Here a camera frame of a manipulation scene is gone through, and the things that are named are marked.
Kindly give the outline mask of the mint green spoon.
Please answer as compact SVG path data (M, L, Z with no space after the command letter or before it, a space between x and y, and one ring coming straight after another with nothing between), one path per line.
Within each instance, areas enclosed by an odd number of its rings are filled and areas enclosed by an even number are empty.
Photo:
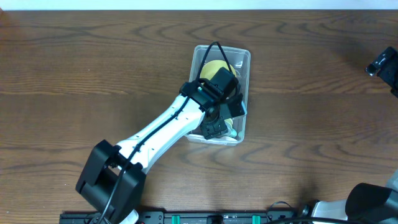
M234 129L231 129L229 137L235 138L237 135L238 135L237 132Z

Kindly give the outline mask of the yellow bowl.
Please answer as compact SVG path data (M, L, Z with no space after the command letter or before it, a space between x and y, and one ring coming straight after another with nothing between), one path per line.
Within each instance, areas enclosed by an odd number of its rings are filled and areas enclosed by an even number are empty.
M220 68L229 70L227 63L224 60L212 60L203 66L200 78L211 80Z

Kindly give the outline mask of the clear plastic container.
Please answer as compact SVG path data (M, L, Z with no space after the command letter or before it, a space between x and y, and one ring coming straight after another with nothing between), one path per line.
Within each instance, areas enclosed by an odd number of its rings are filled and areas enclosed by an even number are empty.
M190 70L189 81L193 81L196 78L198 69L200 68L201 61L205 55L208 45L197 45L193 51L192 66ZM235 47L222 46L225 55L229 61L229 64L234 68L236 72L236 78L241 85L240 92L243 94L243 105L245 112L248 112L248 89L249 89L249 76L251 66L251 53L246 49L239 49ZM239 116L232 118L232 132L236 134L235 137L223 136L220 138L213 138L206 140L201 134L200 128L196 128L185 135L185 137L191 142L203 143L203 144L217 144L224 146L236 146L241 143L245 136L246 129L246 117Z

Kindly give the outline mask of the yellow cup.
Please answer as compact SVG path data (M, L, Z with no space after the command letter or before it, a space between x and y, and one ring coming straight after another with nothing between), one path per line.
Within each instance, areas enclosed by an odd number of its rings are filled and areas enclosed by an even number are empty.
M233 120L231 118L225 119L224 122L226 123L227 127L233 127Z

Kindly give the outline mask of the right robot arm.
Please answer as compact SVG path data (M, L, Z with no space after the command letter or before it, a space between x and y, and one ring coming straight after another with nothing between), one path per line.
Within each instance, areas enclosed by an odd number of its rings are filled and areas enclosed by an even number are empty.
M397 50L386 48L367 67L370 76L377 76L397 96ZM356 185L346 200L316 201L298 212L305 223L374 223L397 224L397 173L383 187L367 183Z

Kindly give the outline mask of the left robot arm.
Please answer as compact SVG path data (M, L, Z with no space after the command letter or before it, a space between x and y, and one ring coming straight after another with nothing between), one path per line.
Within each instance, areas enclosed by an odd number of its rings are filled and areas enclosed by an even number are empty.
M180 138L236 146L244 138L248 85L237 81L186 82L173 103L153 122L112 145L99 142L76 184L97 211L94 223L136 223L147 174Z

